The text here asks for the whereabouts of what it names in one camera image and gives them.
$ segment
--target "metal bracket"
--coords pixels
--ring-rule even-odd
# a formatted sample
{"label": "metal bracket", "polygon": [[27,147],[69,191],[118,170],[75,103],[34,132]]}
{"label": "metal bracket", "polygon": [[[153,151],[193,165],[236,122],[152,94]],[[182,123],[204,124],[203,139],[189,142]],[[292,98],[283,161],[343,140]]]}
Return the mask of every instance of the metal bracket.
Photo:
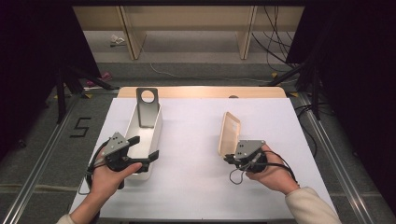
{"label": "metal bracket", "polygon": [[126,138],[124,138],[120,133],[114,133],[113,136],[108,140],[103,152],[103,156],[107,156],[128,146],[129,142],[126,140]]}
{"label": "metal bracket", "polygon": [[262,140],[240,140],[236,146],[234,157],[236,160],[249,158],[251,155],[255,155],[257,149],[261,149],[263,145],[265,145],[265,141]]}
{"label": "metal bracket", "polygon": [[[150,91],[153,94],[154,99],[151,102],[143,100],[143,93],[145,91]],[[154,128],[158,111],[160,110],[158,90],[155,88],[137,88],[136,99],[140,128]]]}

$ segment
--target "person's right hand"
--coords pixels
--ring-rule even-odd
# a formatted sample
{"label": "person's right hand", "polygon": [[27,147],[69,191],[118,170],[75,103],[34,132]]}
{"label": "person's right hand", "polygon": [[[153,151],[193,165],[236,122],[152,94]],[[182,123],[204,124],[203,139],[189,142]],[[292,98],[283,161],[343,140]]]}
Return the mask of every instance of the person's right hand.
{"label": "person's right hand", "polygon": [[[272,151],[267,145],[262,146],[263,151]],[[276,154],[264,152],[268,162],[283,164]],[[257,180],[264,184],[268,189],[280,191],[285,195],[299,189],[300,186],[294,181],[289,172],[281,167],[266,166],[260,173],[247,172],[247,177],[251,180]]]}
{"label": "person's right hand", "polygon": [[[103,158],[102,152],[104,150],[105,148],[103,147],[96,158],[97,160]],[[90,194],[97,194],[104,198],[110,198],[117,191],[122,180],[137,172],[141,167],[141,162],[133,163],[119,172],[110,170],[106,165],[96,167],[93,170]]]}

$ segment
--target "gray floor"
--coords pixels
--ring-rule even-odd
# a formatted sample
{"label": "gray floor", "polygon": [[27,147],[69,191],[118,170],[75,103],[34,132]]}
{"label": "gray floor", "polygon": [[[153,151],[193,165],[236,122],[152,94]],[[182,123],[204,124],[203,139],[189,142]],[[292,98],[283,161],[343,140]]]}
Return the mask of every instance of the gray floor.
{"label": "gray floor", "polygon": [[[254,41],[251,42],[247,60],[240,60],[233,33],[151,32],[148,33],[144,52],[136,61],[129,59],[125,47],[109,46],[112,34],[122,37],[121,32],[87,32],[86,36],[99,69],[113,75],[113,79],[108,82],[115,86],[258,86],[270,81],[274,72],[267,63],[266,54]],[[264,45],[268,44],[265,36],[256,36],[262,43],[266,43]],[[282,38],[285,42],[290,42],[287,35],[283,35]],[[273,44],[271,50],[279,56],[282,55],[279,45]],[[268,62],[275,69],[289,69],[273,57],[270,57]],[[287,92],[293,91],[293,83],[292,78],[281,87]],[[117,96],[116,92],[101,90],[89,90],[87,93],[91,98],[78,99],[71,110],[69,120],[54,147],[49,163],[38,179],[19,223],[55,223],[62,214],[68,212],[111,100]],[[294,107],[302,104],[301,97],[290,97],[290,100]],[[67,102],[70,105],[71,99],[67,99]],[[0,163],[1,218],[7,214],[55,128],[57,102],[54,93],[47,103],[49,107],[42,110],[35,125],[25,137],[27,147],[13,150]],[[366,174],[359,158],[352,155],[353,149],[332,110],[324,105],[320,111],[321,123],[350,179],[367,205],[374,223],[396,223],[396,217]],[[80,125],[89,127],[89,130],[85,137],[73,138],[72,135],[83,133],[82,130],[75,130],[80,118],[90,118],[80,122]],[[343,223],[359,223],[307,115],[302,116],[302,124],[313,134],[318,144],[316,162],[338,215]],[[306,139],[314,150],[314,142],[308,135]],[[100,223],[119,222],[101,220]]]}

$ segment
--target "black cable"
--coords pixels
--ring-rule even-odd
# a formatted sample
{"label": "black cable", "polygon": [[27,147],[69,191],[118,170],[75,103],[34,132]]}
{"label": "black cable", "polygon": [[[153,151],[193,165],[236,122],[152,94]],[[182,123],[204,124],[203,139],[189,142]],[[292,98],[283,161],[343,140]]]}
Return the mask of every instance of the black cable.
{"label": "black cable", "polygon": [[81,186],[82,186],[82,183],[84,182],[84,179],[83,180],[81,180],[81,182],[79,183],[79,186],[78,186],[78,194],[79,195],[88,195],[90,192],[87,192],[87,193],[82,193],[81,192]]}
{"label": "black cable", "polygon": [[[291,178],[293,178],[293,180],[296,183],[298,183],[297,179],[296,179],[296,177],[294,175],[294,172],[291,170],[291,167],[289,166],[289,164],[279,154],[275,153],[274,151],[268,151],[268,150],[263,150],[263,152],[269,152],[269,153],[273,153],[273,154],[277,155],[283,162],[285,162],[286,165],[280,164],[280,163],[275,163],[275,162],[256,163],[256,162],[250,161],[248,164],[243,165],[242,167],[236,168],[236,169],[234,169],[234,170],[232,170],[230,172],[229,177],[230,177],[231,182],[233,182],[233,184],[235,184],[235,185],[242,184],[242,182],[244,181],[244,172],[248,169],[248,167],[250,165],[256,164],[256,165],[264,165],[264,166],[277,166],[277,167],[283,168],[283,169],[287,170],[289,172],[289,174],[291,175]],[[235,172],[237,170],[241,170],[241,169],[243,169],[242,173],[241,173],[241,180],[239,182],[234,182],[233,179],[231,178],[231,175],[233,174],[233,172]]]}
{"label": "black cable", "polygon": [[95,166],[94,166],[94,165],[95,165],[95,161],[96,161],[97,156],[99,155],[99,152],[102,150],[103,147],[105,147],[105,146],[107,145],[108,141],[109,141],[109,140],[105,141],[105,142],[104,142],[101,146],[99,146],[99,148],[96,150],[95,154],[94,154],[93,157],[92,157],[92,160],[91,160],[90,164],[89,164],[88,167],[87,167],[87,171],[85,172],[85,180],[87,181],[89,192],[88,192],[88,193],[81,193],[81,192],[80,192],[80,190],[81,190],[81,185],[82,185],[82,181],[81,181],[81,184],[80,184],[80,186],[79,186],[79,188],[78,188],[78,194],[80,194],[80,195],[87,195],[87,194],[89,194],[89,193],[91,192],[91,184],[92,184],[93,170],[94,170],[95,168],[99,167],[99,166],[102,166],[102,165],[99,165],[99,166],[96,166],[96,167],[95,167]]}
{"label": "black cable", "polygon": [[102,164],[100,164],[100,165],[94,166],[94,168],[96,169],[96,168],[101,167],[101,166],[104,166],[104,165],[106,165],[106,164],[105,164],[105,163],[102,163]]}
{"label": "black cable", "polygon": [[[268,39],[271,39],[271,36],[268,36],[265,32],[262,32]],[[278,42],[278,41],[276,41],[276,40],[274,40],[274,39],[272,39],[272,41],[273,42],[275,42],[275,43],[277,43],[277,44],[281,44],[281,45],[283,45],[283,46],[286,46],[286,47],[288,47],[288,48],[290,48],[290,45],[287,45],[287,44],[284,44],[284,43],[280,43],[280,42]]]}
{"label": "black cable", "polygon": [[268,53],[271,54],[272,56],[274,56],[275,58],[277,58],[278,60],[280,60],[282,63],[284,63],[285,65],[289,66],[290,68],[294,68],[292,65],[286,63],[286,61],[284,61],[283,59],[279,58],[278,56],[276,56],[271,50],[269,50],[268,48],[266,48],[257,38],[254,34],[252,34],[253,38],[256,40],[256,42],[260,45],[260,47],[262,47],[266,52],[267,55]]}
{"label": "black cable", "polygon": [[[265,14],[267,15],[268,20],[269,20],[270,23],[271,23],[271,27],[273,28],[273,33],[271,34],[271,39],[272,39],[272,37],[274,36],[274,33],[275,33],[278,42],[280,42],[280,43],[283,44],[283,42],[282,42],[282,40],[280,39],[279,34],[278,34],[278,32],[277,32],[277,14],[278,14],[278,12],[279,12],[279,7],[278,7],[278,6],[274,7],[275,23],[273,23],[273,21],[271,20],[269,14],[268,14],[268,11],[267,11],[267,9],[266,9],[266,7],[264,7],[264,11],[265,11]],[[280,51],[281,51],[282,54],[283,54],[283,57],[285,57],[285,59],[286,59],[285,53],[283,52],[283,49],[282,49],[282,47],[281,47],[280,44],[279,44],[279,47],[280,47]]]}
{"label": "black cable", "polygon": [[[320,102],[320,103],[318,103],[318,105],[328,105],[328,104],[324,103],[324,102]],[[295,107],[294,110],[297,110],[297,109],[300,109],[300,108],[303,108],[303,107],[311,107],[311,106],[312,105],[300,105],[298,107]]]}
{"label": "black cable", "polygon": [[[328,105],[328,104],[327,103],[319,103],[319,105]],[[300,108],[303,108],[303,107],[308,107],[308,106],[311,106],[311,105],[301,105],[301,106],[295,107],[294,110],[297,110],[297,109],[300,109]],[[322,113],[322,114],[328,115],[328,116],[335,116],[334,112],[330,112],[329,113],[329,112],[325,112],[323,110],[319,110],[319,112]]]}
{"label": "black cable", "polygon": [[289,32],[286,32],[286,34],[289,36],[291,42],[293,42],[293,38],[291,38],[291,35],[289,34]]}

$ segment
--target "cable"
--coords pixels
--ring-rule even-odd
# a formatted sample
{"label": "cable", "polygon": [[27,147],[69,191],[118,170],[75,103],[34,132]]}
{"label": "cable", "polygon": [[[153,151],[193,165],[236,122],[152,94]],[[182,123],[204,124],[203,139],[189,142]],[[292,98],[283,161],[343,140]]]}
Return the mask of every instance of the cable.
{"label": "cable", "polygon": [[[231,180],[231,182],[233,182],[233,184],[235,184],[235,185],[240,185],[240,184],[242,184],[242,182],[244,181],[244,173],[246,172],[246,170],[248,169],[248,167],[249,167],[250,165],[251,165],[251,162],[249,162],[248,164],[246,164],[246,165],[244,165],[244,166],[242,166],[242,167],[239,167],[239,168],[236,168],[236,169],[232,170],[232,171],[230,172],[230,180]],[[237,171],[237,170],[241,170],[241,169],[244,169],[244,170],[242,171],[242,173],[241,173],[241,180],[240,180],[239,182],[234,182],[233,179],[231,178],[231,175],[233,174],[233,172],[235,172],[235,171]]]}
{"label": "cable", "polygon": [[290,38],[291,42],[293,42],[293,38],[291,38],[291,36],[290,36],[289,32],[286,32],[286,34],[289,36],[289,38]]}
{"label": "cable", "polygon": [[79,194],[79,195],[88,195],[88,194],[90,194],[90,192],[91,192],[90,189],[88,189],[88,192],[87,192],[87,193],[81,192],[82,183],[84,183],[84,179],[82,179],[81,182],[79,183],[79,186],[78,186],[78,194]]}
{"label": "cable", "polygon": [[[269,48],[270,48],[270,46],[271,46],[271,42],[272,42],[272,41],[276,42],[276,43],[279,45],[279,49],[280,49],[280,51],[282,52],[283,57],[285,57],[285,59],[286,59],[287,57],[286,57],[286,55],[285,55],[284,50],[286,51],[287,54],[289,54],[289,53],[288,53],[288,50],[286,49],[286,46],[288,46],[288,45],[286,45],[286,44],[283,43],[282,39],[280,38],[280,36],[279,36],[279,34],[278,34],[278,32],[277,32],[277,16],[278,16],[278,12],[279,12],[279,7],[278,7],[278,6],[274,7],[274,10],[275,10],[275,23],[273,23],[273,21],[271,20],[271,17],[270,17],[269,14],[268,14],[268,11],[267,11],[266,7],[264,7],[264,11],[265,11],[265,13],[266,13],[266,16],[267,16],[269,22],[271,23],[271,27],[273,28],[273,32],[272,32],[271,36],[268,36],[265,32],[263,32],[263,34],[264,34],[266,37],[268,37],[269,40],[270,40],[269,43],[268,43],[268,47],[267,47],[267,48],[264,48],[264,49],[267,51],[267,63],[269,64],[269,66],[270,66],[272,69],[274,69],[275,71],[277,71],[277,72],[287,72],[287,71],[279,71],[279,70],[276,70],[274,67],[271,66],[271,64],[270,64],[269,61],[268,61],[268,53],[271,52],[271,51],[269,50]],[[273,36],[274,36],[274,35],[276,35],[277,41],[275,41],[275,40],[273,39]],[[257,40],[256,37],[255,37],[255,39],[256,39],[256,41],[259,43],[259,45],[261,45],[261,47],[263,48],[263,45],[260,44],[260,42]],[[283,62],[284,64],[290,66],[291,68],[294,68],[294,66],[292,66],[292,65],[290,65],[290,64],[288,64],[288,63],[286,63],[285,60],[280,60],[280,61]]]}
{"label": "cable", "polygon": [[[262,32],[268,39],[271,39],[271,36],[268,36],[265,32]],[[284,44],[284,43],[280,43],[280,42],[278,42],[278,41],[276,41],[276,40],[274,40],[274,39],[271,39],[271,41],[273,41],[273,42],[275,42],[275,43],[277,43],[277,44],[281,44],[281,45],[283,45],[283,46],[286,46],[286,47],[288,47],[288,48],[290,48],[290,45],[287,45],[287,44]]]}
{"label": "cable", "polygon": [[266,48],[257,38],[254,34],[251,34],[253,36],[253,38],[256,40],[256,42],[260,45],[260,47],[262,47],[265,51],[267,51],[267,54],[271,54],[272,56],[274,56],[275,58],[277,58],[278,60],[280,60],[282,63],[284,63],[285,65],[294,68],[292,65],[286,63],[286,61],[284,61],[283,59],[279,58],[278,56],[276,56],[271,50],[269,50],[268,48]]}
{"label": "cable", "polygon": [[[233,182],[233,184],[235,184],[235,185],[240,185],[240,184],[242,184],[242,182],[243,182],[243,180],[244,180],[243,174],[246,172],[246,170],[248,169],[249,166],[251,166],[252,164],[256,164],[256,165],[276,166],[276,167],[283,168],[283,169],[287,170],[287,171],[289,172],[289,174],[291,175],[291,178],[293,178],[293,180],[294,180],[296,183],[298,183],[298,182],[297,182],[297,179],[296,179],[296,177],[295,177],[295,175],[294,175],[294,172],[291,170],[289,164],[288,164],[279,154],[275,153],[274,151],[268,151],[268,150],[263,150],[263,152],[269,152],[269,153],[273,153],[273,154],[277,155],[283,162],[285,162],[286,165],[280,164],[280,163],[275,163],[275,162],[256,163],[256,162],[250,161],[250,162],[248,162],[247,164],[245,164],[245,165],[243,165],[243,166],[241,166],[241,167],[239,167],[239,168],[236,168],[236,169],[234,169],[234,170],[232,170],[232,171],[230,172],[230,176],[229,176],[229,177],[230,177],[231,182]],[[239,182],[235,182],[235,181],[233,181],[233,179],[231,178],[231,175],[233,174],[233,172],[235,172],[235,171],[237,171],[237,170],[242,170],[242,173],[241,173],[241,180],[240,180]]]}
{"label": "cable", "polygon": [[173,75],[173,74],[171,74],[171,73],[167,73],[167,72],[161,72],[161,71],[158,71],[157,69],[155,69],[155,68],[152,66],[152,63],[150,63],[149,65],[150,65],[151,69],[152,69],[154,72],[158,73],[158,74],[168,75],[168,76],[170,76],[170,77],[177,77],[177,78],[194,78],[194,79],[201,79],[201,80],[209,80],[209,79],[224,79],[224,80],[231,80],[231,81],[248,80],[248,81],[257,81],[257,82],[265,82],[265,83],[272,82],[272,81],[259,80],[259,79],[253,79],[253,78],[227,78],[227,77],[182,77],[182,76],[176,76],[176,75]]}
{"label": "cable", "polygon": [[100,165],[95,166],[96,158],[97,158],[97,156],[99,155],[99,152],[102,150],[102,148],[105,147],[105,146],[107,145],[108,141],[109,141],[109,140],[105,141],[105,142],[104,142],[101,146],[99,146],[99,148],[96,150],[95,154],[94,154],[93,157],[92,157],[92,160],[91,160],[89,166],[87,167],[87,171],[85,172],[85,180],[87,181],[88,190],[89,190],[88,193],[81,193],[81,191],[80,191],[80,190],[81,190],[82,183],[84,182],[84,180],[82,180],[81,183],[79,184],[79,187],[78,187],[78,194],[80,194],[80,195],[87,195],[87,194],[89,194],[89,193],[91,192],[92,176],[93,176],[93,171],[94,171],[94,169],[97,168],[97,167],[99,167],[99,166],[105,165],[105,163],[104,163],[104,164],[100,164]]}

